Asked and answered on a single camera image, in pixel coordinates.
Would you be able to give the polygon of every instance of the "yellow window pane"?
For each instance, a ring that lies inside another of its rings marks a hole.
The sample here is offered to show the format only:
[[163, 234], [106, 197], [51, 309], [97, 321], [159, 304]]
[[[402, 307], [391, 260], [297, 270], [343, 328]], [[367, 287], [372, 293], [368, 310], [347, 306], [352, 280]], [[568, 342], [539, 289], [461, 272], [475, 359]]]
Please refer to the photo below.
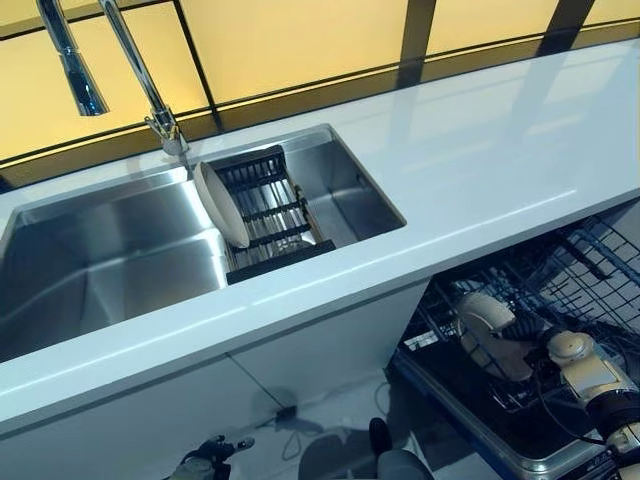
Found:
[[[171, 3], [124, 12], [163, 99], [174, 112], [207, 105]], [[104, 17], [71, 24], [109, 113], [81, 117], [47, 32], [0, 42], [0, 158], [141, 122], [149, 104]]]
[[[118, 0], [120, 7], [144, 3], [145, 0]], [[97, 0], [59, 0], [68, 18], [101, 12]], [[42, 26], [36, 0], [0, 0], [0, 36]]]
[[640, 0], [596, 0], [585, 25], [640, 17]]
[[[96, 4], [96, 0], [60, 0], [63, 10]], [[39, 17], [36, 0], [2, 0], [0, 26]]]
[[407, 0], [182, 4], [217, 102], [397, 62], [407, 8]]
[[544, 32], [558, 0], [438, 0], [427, 54]]

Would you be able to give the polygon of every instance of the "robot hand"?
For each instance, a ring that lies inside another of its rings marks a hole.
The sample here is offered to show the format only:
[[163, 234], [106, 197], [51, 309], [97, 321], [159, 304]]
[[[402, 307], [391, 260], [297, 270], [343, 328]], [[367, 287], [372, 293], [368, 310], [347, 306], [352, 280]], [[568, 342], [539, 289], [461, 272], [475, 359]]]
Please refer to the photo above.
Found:
[[245, 438], [235, 445], [225, 443], [222, 435], [209, 439], [185, 455], [169, 480], [228, 480], [231, 466], [224, 462], [254, 443], [253, 438]]

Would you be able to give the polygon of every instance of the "metal rack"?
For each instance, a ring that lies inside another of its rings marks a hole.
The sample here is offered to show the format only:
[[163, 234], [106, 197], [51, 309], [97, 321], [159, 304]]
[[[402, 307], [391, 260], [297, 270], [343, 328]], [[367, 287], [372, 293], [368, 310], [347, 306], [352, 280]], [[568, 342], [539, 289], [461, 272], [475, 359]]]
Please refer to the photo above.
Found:
[[[640, 359], [640, 249], [598, 216], [436, 276], [404, 334], [406, 348], [458, 343], [455, 305], [470, 292], [491, 295], [516, 314], [586, 331], [627, 370], [629, 359]], [[487, 387], [505, 410], [538, 402], [531, 380], [512, 382], [486, 373], [492, 366], [495, 372], [497, 362], [484, 352], [491, 361], [479, 374], [486, 375]], [[573, 402], [559, 383], [544, 396]]]
[[240, 210], [250, 239], [246, 249], [227, 244], [232, 272], [323, 242], [301, 189], [288, 175], [281, 148], [216, 172]]

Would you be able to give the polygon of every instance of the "cabinet door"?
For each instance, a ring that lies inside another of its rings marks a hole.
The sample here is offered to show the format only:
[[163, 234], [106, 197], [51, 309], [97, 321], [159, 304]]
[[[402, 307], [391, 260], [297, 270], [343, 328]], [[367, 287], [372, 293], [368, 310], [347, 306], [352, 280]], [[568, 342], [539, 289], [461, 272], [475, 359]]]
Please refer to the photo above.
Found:
[[277, 410], [223, 358], [0, 441], [0, 477], [159, 480], [208, 437]]
[[283, 406], [386, 367], [428, 281], [233, 354]]

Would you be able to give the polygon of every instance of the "backsplash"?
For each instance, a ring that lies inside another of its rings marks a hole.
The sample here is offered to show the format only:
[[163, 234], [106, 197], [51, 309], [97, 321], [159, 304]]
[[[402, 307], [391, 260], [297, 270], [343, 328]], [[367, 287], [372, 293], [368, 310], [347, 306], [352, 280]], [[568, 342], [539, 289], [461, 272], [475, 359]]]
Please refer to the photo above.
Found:
[[[77, 114], [35, 0], [3, 0], [0, 192], [159, 147], [142, 123], [147, 100], [97, 2], [60, 3], [110, 111]], [[567, 3], [118, 2], [189, 139], [554, 53], [550, 39], [562, 51], [640, 36], [640, 3], [596, 0], [586, 11]], [[510, 21], [489, 21], [498, 14]]]

